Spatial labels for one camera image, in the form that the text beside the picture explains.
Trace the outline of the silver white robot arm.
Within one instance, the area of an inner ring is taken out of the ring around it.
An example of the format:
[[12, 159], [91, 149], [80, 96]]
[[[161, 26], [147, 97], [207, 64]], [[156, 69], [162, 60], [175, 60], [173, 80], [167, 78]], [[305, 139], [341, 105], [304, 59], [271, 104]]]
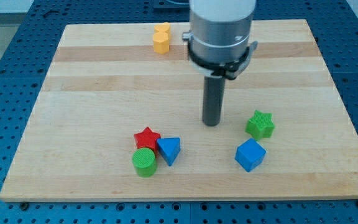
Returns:
[[231, 63], [247, 48], [256, 0], [192, 0], [190, 52], [208, 63]]

